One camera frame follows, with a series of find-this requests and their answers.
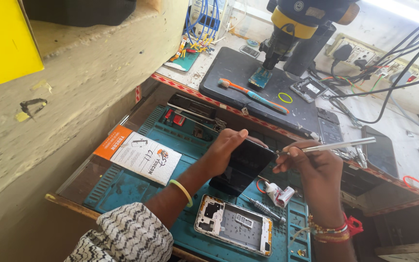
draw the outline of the screwdriver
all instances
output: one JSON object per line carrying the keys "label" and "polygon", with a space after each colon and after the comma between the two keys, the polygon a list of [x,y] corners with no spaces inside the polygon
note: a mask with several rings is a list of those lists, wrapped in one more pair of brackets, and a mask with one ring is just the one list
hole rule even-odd
{"label": "screwdriver", "polygon": [[252,203],[252,204],[253,204],[256,208],[258,208],[259,210],[263,211],[265,214],[268,214],[268,215],[272,216],[274,219],[276,219],[276,220],[279,222],[279,224],[283,225],[283,224],[285,223],[285,217],[280,217],[280,216],[276,215],[275,213],[273,213],[273,212],[269,209],[269,207],[267,207],[267,206],[263,205],[260,201],[258,201],[258,200],[254,200],[254,199],[251,199],[251,198],[249,198],[248,196],[246,196],[246,195],[244,195],[244,194],[242,194],[242,196],[244,196],[244,197],[248,198],[248,200],[250,200],[250,202],[251,202],[251,203]]}

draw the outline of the person's right hand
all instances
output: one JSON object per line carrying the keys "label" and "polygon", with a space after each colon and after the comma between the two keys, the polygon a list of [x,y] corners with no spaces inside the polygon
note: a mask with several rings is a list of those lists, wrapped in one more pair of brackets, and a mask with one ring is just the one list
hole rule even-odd
{"label": "person's right hand", "polygon": [[330,150],[304,153],[299,148],[319,146],[320,142],[304,140],[284,147],[289,155],[277,158],[274,173],[294,168],[302,175],[305,198],[313,215],[313,221],[326,229],[334,229],[344,224],[340,204],[340,181],[343,162]]}

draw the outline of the white glue tube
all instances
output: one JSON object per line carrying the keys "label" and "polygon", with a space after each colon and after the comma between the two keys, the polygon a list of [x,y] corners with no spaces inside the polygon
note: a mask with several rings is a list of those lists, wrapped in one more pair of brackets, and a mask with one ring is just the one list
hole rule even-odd
{"label": "white glue tube", "polygon": [[295,193],[295,190],[291,187],[287,187],[284,191],[282,191],[281,188],[274,183],[268,183],[265,181],[265,184],[266,193],[269,195],[274,205],[278,207],[285,208],[290,198]]}

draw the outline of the person's left hand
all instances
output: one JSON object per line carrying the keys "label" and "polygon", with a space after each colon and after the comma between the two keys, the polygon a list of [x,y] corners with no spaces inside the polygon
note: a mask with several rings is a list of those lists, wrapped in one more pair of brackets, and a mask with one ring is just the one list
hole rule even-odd
{"label": "person's left hand", "polygon": [[221,175],[229,164],[230,154],[247,136],[247,129],[238,132],[229,128],[224,129],[196,164],[208,179]]}

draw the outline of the hand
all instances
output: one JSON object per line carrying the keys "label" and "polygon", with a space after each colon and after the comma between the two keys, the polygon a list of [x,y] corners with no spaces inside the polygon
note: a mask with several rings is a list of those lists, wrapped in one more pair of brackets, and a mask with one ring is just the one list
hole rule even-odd
{"label": "hand", "polygon": [[247,129],[242,129],[239,132],[229,128],[224,129],[196,164],[208,176],[208,179],[221,175],[229,164],[230,154],[247,136]]}
{"label": "hand", "polygon": [[313,220],[323,228],[333,229],[344,224],[340,204],[340,181],[343,162],[330,150],[304,153],[299,148],[319,146],[320,142],[305,140],[292,143],[276,159],[274,173],[295,168],[302,175],[305,198]]}

